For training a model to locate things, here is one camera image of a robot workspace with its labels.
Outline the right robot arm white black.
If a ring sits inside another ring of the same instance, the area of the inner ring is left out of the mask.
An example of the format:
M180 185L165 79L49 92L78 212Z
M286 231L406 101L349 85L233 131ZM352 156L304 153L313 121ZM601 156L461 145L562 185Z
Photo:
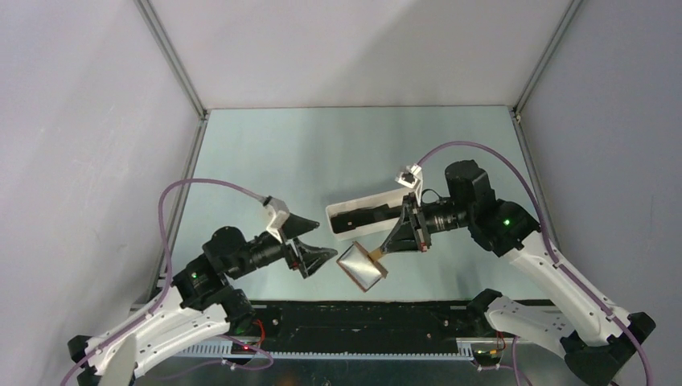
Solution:
M479 336L499 331L526 339L561 357L585 384L611 384L655 329L653 319L615 305L576 272L530 213L496 197L487 172L476 162L451 163L445 179L449 194L422 203L421 167L398 174L397 182L409 191L399 220L372 259L426 252L434 234L465 228L476 244L516 267L559 310L547 314L485 289L467 304L470 330Z

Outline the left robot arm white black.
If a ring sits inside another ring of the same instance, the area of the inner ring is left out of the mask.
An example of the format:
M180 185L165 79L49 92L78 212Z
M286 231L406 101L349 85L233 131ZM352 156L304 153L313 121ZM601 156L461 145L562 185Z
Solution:
M124 341L136 340L133 371L127 384L182 350L211 337L251 331L255 310L230 281L276 261L308 278L337 255L333 248L314 247L299 237L318 228L316 221L291 215L283 225L285 239L269 232L246 240L233 226L217 229L202 253L178 271L170 285L122 324L89 337L68 341L79 385L98 385Z

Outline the brown leather card holder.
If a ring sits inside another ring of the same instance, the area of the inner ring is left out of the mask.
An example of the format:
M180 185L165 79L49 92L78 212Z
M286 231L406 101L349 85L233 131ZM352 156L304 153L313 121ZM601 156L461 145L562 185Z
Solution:
M388 276L388 270L369 254L365 247L353 241L336 260L341 270L365 293Z

